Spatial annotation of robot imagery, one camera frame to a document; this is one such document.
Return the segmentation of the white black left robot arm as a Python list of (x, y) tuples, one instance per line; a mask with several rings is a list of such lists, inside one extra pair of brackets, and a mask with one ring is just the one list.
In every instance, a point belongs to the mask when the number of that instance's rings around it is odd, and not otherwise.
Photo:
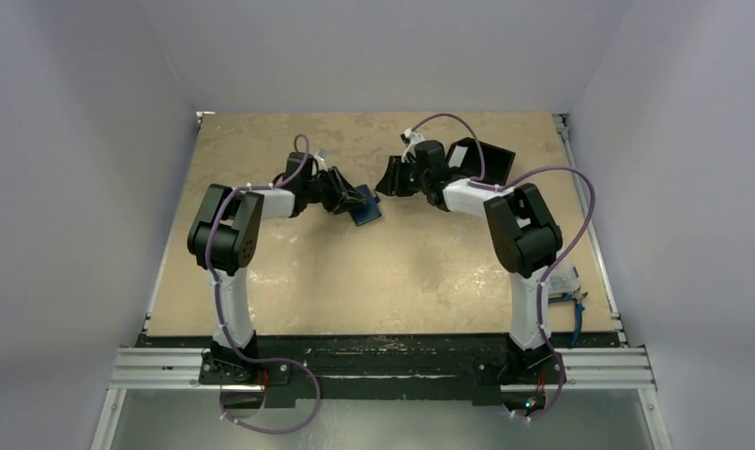
[(261, 225), (273, 218), (295, 218), (311, 204), (333, 215), (358, 217), (371, 212), (378, 200), (367, 186), (349, 183), (337, 167), (293, 152), (271, 183), (241, 188), (211, 184), (200, 203), (187, 247), (213, 294), (218, 322), (210, 347), (213, 362), (235, 383), (253, 380), (264, 361), (258, 355), (247, 294), (247, 269)]

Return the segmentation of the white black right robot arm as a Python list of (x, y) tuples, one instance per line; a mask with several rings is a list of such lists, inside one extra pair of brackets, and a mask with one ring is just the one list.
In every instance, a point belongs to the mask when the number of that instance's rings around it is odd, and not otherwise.
[(550, 333), (543, 276), (563, 245), (559, 225), (535, 185), (505, 187), (514, 152), (474, 138), (444, 146), (412, 133), (402, 141), (405, 149), (389, 158), (377, 192), (391, 197), (421, 192), (437, 209), (486, 221), (494, 253), (510, 279), (506, 369), (517, 381), (531, 380), (551, 355), (545, 347)]

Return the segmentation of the white label card in bin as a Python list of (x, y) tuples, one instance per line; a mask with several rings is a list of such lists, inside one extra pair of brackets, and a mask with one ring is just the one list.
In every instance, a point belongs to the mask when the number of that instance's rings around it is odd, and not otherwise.
[(465, 155), (467, 154), (467, 151), (468, 149), (466, 147), (455, 146), (450, 152), (448, 158), (448, 166), (459, 168), (463, 162)]

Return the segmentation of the black plastic bin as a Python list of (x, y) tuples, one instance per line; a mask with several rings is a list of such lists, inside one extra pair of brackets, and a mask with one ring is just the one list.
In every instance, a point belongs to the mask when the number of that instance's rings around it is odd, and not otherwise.
[(515, 152), (488, 142), (476, 143), (473, 137), (465, 137), (449, 145), (445, 155), (447, 165), (455, 146), (468, 149), (461, 166), (457, 168), (460, 174), (479, 178), (488, 185), (504, 185), (507, 182), (516, 158)]

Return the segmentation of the clear plastic screw box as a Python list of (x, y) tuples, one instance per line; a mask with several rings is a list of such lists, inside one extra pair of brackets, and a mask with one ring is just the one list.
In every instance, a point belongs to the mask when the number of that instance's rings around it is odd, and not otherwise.
[(580, 275), (575, 266), (558, 266), (548, 278), (549, 297), (572, 295), (581, 289)]

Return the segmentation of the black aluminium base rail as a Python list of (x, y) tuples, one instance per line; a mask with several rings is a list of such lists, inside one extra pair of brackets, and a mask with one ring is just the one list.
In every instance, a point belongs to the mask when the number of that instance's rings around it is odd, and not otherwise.
[(198, 340), (143, 340), (121, 350), (110, 386), (129, 390), (241, 393), (268, 408), (300, 399), (468, 401), (535, 411), (568, 390), (637, 391), (655, 378), (647, 352), (594, 335), (586, 346), (529, 360), (513, 356), (504, 337), (395, 335), (261, 337), (263, 362), (217, 362)]

